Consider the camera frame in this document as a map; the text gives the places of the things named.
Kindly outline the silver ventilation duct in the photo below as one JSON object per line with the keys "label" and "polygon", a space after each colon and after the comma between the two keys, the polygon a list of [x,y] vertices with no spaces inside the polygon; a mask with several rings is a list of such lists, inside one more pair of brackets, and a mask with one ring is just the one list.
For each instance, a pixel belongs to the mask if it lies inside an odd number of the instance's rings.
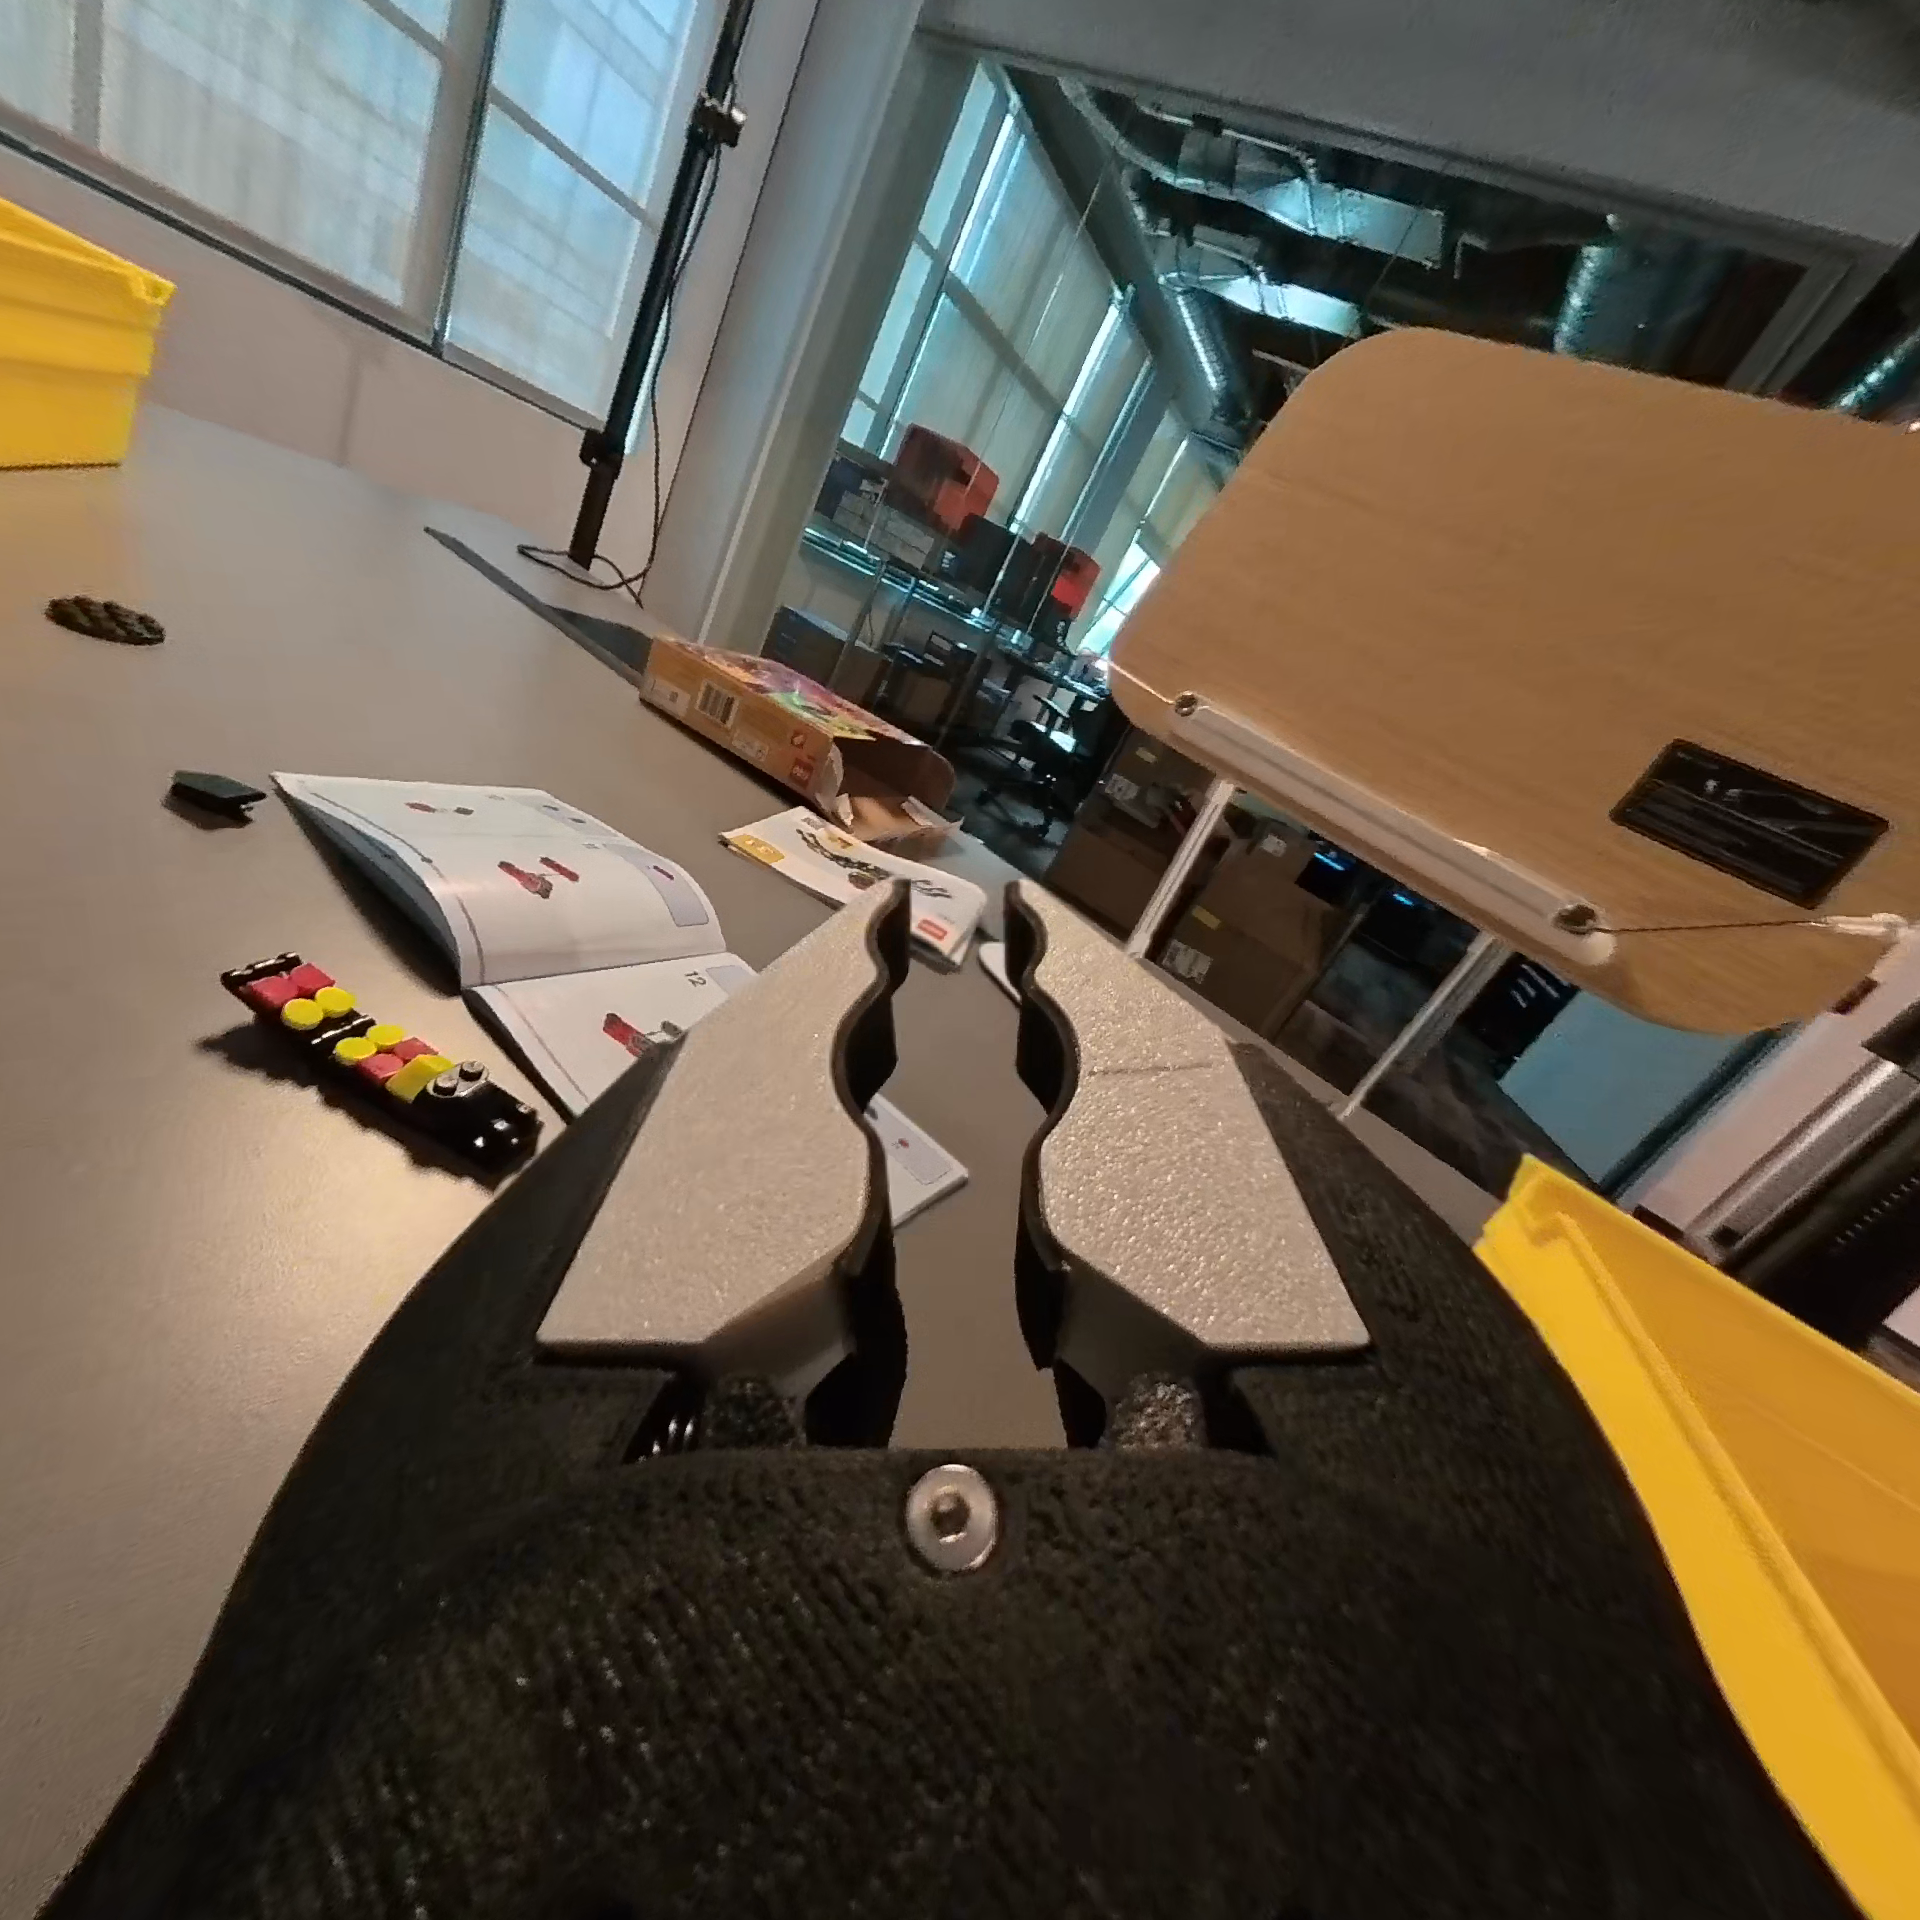
{"label": "silver ventilation duct", "polygon": [[1190,127],[1114,87],[1096,87],[1081,77],[1061,77],[1057,85],[1100,141],[1103,167],[1120,182],[1127,219],[1158,287],[1156,301],[1167,327],[1184,340],[1196,386],[1207,397],[1207,410],[1196,413],[1196,422],[1221,446],[1241,444],[1252,421],[1246,367],[1225,320],[1225,303],[1202,283],[1204,275],[1186,253],[1192,245],[1186,202],[1198,180],[1181,159],[1181,141]]}

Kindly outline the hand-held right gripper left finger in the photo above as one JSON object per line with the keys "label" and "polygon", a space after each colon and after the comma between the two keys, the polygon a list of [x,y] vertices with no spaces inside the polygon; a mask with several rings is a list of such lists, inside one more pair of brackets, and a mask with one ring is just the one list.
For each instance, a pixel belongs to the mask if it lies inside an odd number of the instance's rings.
{"label": "hand-held right gripper left finger", "polygon": [[908,885],[842,906],[660,1068],[537,1330],[799,1403],[897,1403],[904,1312],[868,1107],[893,1077]]}

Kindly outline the black stand pole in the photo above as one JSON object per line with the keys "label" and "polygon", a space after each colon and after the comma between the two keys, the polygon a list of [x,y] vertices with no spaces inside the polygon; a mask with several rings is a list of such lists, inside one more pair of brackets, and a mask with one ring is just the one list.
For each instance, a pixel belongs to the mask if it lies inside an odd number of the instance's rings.
{"label": "black stand pole", "polygon": [[669,311],[681,277],[697,246],[703,205],[712,192],[722,158],[733,151],[745,127],[735,96],[735,71],[752,30],[753,2],[727,2],[702,87],[687,109],[678,167],[666,194],[656,248],[645,275],[631,333],[614,371],[604,421],[582,434],[582,499],[564,546],[564,568],[589,581],[598,563],[598,539],[623,470],[640,403],[656,394],[664,363]]}

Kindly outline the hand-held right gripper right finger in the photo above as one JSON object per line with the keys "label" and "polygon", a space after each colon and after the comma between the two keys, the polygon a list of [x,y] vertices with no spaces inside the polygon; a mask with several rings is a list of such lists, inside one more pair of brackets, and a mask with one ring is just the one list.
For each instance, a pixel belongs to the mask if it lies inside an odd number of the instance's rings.
{"label": "hand-held right gripper right finger", "polygon": [[1045,1372],[1343,1358],[1368,1330],[1225,1031],[1026,879],[1002,896],[1024,1151],[1014,1302]]}

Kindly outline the yellow plastic bin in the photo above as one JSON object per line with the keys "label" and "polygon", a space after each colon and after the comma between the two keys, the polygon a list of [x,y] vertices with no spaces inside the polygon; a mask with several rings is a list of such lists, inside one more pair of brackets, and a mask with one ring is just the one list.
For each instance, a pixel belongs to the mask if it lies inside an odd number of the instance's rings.
{"label": "yellow plastic bin", "polygon": [[129,451],[173,283],[2,203],[2,468],[109,468]]}
{"label": "yellow plastic bin", "polygon": [[1918,1916],[1918,1399],[1524,1159],[1476,1254],[1598,1422],[1725,1704],[1863,1916]]}

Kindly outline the metal shelf with red crates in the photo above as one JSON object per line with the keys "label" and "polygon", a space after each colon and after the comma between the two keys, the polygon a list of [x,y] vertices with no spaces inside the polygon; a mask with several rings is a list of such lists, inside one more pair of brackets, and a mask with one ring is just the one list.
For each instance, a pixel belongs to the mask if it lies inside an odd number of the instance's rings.
{"label": "metal shelf with red crates", "polygon": [[999,486],[920,422],[889,456],[840,444],[799,542],[831,603],[782,608],[774,648],[926,743],[993,732],[1018,671],[1064,661],[1096,583],[1087,550],[999,518]]}

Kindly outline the large grid window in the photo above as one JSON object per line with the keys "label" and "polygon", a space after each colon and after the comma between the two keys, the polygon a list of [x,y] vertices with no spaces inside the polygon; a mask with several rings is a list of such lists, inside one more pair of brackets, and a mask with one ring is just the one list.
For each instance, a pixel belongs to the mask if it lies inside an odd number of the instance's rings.
{"label": "large grid window", "polygon": [[143,202],[600,415],[709,2],[5,2],[5,112]]}

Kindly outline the lego instruction booklet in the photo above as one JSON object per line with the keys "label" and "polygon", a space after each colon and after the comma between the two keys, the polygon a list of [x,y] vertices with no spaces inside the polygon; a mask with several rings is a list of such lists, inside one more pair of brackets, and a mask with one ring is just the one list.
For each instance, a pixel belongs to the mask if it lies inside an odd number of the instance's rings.
{"label": "lego instruction booklet", "polygon": [[756,975],[678,862],[542,788],[272,781],[439,940],[468,1006],[566,1120]]}

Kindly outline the wooden book stand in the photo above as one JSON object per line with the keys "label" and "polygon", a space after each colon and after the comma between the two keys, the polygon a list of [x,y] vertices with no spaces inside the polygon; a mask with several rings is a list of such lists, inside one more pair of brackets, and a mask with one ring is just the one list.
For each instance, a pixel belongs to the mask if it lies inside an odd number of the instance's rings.
{"label": "wooden book stand", "polygon": [[1916,431],[1406,330],[1308,374],[1122,619],[1125,717],[1631,1016],[1916,933]]}

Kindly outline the colourful lego box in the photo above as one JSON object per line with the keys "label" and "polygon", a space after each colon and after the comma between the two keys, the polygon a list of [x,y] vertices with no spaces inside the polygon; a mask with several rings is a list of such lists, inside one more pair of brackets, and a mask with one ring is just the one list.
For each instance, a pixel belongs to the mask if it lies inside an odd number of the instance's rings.
{"label": "colourful lego box", "polygon": [[860,844],[924,856],[953,831],[948,758],[791,664],[666,634],[640,698]]}

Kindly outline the black office chair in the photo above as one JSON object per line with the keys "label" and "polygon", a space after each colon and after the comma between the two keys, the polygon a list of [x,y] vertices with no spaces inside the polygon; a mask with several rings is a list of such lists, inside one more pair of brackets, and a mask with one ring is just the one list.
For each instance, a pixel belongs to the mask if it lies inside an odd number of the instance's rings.
{"label": "black office chair", "polygon": [[1052,828],[1092,795],[1112,749],[1112,714],[1105,698],[1071,714],[1041,706],[1036,717],[1014,717],[1006,732],[967,744],[961,767],[978,780],[976,802],[1002,816],[1026,844],[1045,845]]}

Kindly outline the tall grid window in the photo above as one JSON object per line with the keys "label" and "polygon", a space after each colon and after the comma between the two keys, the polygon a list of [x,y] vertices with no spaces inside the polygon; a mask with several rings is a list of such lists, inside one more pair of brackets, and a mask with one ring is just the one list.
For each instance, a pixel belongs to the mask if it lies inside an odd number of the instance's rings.
{"label": "tall grid window", "polygon": [[973,64],[840,440],[893,459],[924,424],[997,472],[989,516],[1090,552],[1069,644],[1105,656],[1213,478],[1006,71]]}

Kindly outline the black red yellow lego assembly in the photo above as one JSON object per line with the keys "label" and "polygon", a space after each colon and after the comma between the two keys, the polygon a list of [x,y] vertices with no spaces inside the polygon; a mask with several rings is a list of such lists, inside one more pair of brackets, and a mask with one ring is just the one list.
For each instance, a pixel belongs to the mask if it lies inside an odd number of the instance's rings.
{"label": "black red yellow lego assembly", "polygon": [[479,1060],[455,1059],[409,1023],[383,1022],[334,974],[281,951],[218,974],[223,991],[345,1107],[482,1179],[526,1163],[542,1139],[533,1107]]}

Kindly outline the small white lego leaflet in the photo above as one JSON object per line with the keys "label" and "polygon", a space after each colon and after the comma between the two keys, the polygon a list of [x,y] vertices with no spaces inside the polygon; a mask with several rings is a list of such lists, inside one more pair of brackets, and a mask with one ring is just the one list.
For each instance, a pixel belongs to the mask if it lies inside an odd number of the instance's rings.
{"label": "small white lego leaflet", "polygon": [[893,879],[908,885],[912,946],[948,968],[969,957],[986,909],[978,882],[870,848],[807,806],[727,829],[720,842],[829,906],[848,906]]}

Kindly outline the large cardboard box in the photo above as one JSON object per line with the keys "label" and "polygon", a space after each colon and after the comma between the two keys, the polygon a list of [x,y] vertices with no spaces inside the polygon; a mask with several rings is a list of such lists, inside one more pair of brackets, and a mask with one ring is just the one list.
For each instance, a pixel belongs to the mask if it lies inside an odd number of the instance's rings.
{"label": "large cardboard box", "polygon": [[1338,909],[1303,886],[1308,844],[1221,856],[1172,924],[1158,965],[1218,1012],[1273,1039],[1327,960]]}
{"label": "large cardboard box", "polygon": [[1186,819],[1138,820],[1103,790],[1071,819],[1040,882],[1112,934],[1128,933],[1184,842]]}

